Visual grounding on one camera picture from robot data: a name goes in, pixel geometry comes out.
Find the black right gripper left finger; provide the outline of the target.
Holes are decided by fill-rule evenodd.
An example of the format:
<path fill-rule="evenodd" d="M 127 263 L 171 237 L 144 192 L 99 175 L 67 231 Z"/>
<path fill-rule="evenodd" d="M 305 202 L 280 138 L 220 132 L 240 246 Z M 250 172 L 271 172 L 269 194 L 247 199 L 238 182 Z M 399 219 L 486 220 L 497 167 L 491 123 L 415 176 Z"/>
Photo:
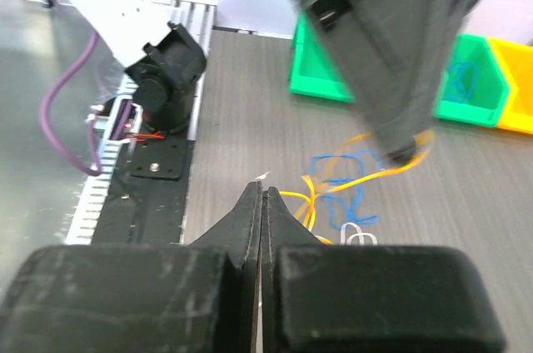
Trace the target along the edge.
<path fill-rule="evenodd" d="M 262 184 L 194 242 L 34 251 L 1 302 L 4 352 L 253 352 Z"/>

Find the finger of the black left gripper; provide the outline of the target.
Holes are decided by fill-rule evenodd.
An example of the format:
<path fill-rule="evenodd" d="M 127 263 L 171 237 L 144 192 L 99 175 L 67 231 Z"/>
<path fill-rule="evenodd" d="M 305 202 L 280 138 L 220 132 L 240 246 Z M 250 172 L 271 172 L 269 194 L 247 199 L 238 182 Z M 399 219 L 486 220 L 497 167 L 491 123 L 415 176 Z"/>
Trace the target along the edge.
<path fill-rule="evenodd" d="M 479 0 L 296 0 L 382 152 L 417 153 L 464 17 Z"/>

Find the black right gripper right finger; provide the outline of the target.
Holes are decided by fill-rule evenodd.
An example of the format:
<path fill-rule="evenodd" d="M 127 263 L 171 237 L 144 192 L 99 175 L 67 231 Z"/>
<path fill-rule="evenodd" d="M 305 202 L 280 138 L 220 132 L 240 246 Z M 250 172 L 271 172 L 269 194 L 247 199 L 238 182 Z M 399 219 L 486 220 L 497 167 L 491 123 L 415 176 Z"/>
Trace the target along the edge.
<path fill-rule="evenodd" d="M 266 352 L 502 352 L 479 271 L 446 246 L 327 245 L 262 201 Z"/>

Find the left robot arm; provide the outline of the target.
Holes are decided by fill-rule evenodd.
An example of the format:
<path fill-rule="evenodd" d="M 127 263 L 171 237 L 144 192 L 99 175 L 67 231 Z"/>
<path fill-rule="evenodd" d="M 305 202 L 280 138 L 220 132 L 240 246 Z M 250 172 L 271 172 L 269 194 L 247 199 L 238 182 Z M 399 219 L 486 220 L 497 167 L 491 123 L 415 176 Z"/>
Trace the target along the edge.
<path fill-rule="evenodd" d="M 200 46 L 147 0 L 69 0 L 137 84 L 145 111 L 186 101 L 206 67 Z M 479 0 L 296 0 L 382 151 L 416 154 L 464 16 Z"/>

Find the lower green storage bin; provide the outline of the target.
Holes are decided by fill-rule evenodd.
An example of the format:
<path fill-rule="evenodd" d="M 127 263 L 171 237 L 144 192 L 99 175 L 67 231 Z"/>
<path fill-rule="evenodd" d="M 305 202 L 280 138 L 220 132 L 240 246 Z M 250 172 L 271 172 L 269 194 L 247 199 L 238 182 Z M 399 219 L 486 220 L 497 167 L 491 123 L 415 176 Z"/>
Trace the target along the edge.
<path fill-rule="evenodd" d="M 356 101 L 330 58 L 316 41 L 316 34 L 304 13 L 297 20 L 291 48 L 293 58 L 288 73 L 290 93 L 345 103 Z"/>

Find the green storage bin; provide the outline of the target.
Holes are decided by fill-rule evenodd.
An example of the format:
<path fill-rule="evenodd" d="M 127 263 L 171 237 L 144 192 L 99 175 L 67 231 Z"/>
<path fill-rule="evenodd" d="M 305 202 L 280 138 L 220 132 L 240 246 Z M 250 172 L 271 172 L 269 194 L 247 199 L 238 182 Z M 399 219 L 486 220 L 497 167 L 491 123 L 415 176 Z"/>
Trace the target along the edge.
<path fill-rule="evenodd" d="M 433 115 L 492 128 L 500 119 L 508 95 L 509 87 L 488 40 L 461 34 L 443 72 Z"/>
<path fill-rule="evenodd" d="M 356 101 L 330 58 L 316 41 L 316 34 L 304 13 L 297 20 L 291 48 L 293 58 L 288 73 L 290 93 L 345 103 Z"/>

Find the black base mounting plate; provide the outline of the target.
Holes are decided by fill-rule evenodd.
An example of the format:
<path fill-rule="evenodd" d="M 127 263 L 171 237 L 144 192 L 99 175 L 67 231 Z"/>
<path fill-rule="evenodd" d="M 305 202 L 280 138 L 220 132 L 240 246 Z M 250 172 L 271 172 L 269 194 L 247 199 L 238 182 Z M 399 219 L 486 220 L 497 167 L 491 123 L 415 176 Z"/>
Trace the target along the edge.
<path fill-rule="evenodd" d="M 133 143 L 118 156 L 92 244 L 177 244 L 194 142 L 176 134 Z"/>

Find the upper green storage bin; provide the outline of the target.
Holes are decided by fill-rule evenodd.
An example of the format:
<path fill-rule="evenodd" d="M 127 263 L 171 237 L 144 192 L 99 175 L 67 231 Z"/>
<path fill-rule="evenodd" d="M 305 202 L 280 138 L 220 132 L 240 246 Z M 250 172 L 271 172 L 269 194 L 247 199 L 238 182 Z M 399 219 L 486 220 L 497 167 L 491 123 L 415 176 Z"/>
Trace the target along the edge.
<path fill-rule="evenodd" d="M 443 72 L 433 115 L 492 128 L 500 119 L 508 95 L 509 87 L 488 40 L 461 34 Z"/>

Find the orange storage bin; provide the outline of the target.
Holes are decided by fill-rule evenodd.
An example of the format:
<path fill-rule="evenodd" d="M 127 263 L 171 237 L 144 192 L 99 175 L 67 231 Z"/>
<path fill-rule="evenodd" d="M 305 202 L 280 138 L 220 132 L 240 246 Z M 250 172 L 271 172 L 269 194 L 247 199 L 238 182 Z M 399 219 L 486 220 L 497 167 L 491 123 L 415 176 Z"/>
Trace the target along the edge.
<path fill-rule="evenodd" d="M 496 38 L 488 43 L 509 87 L 497 126 L 532 134 L 532 47 Z"/>

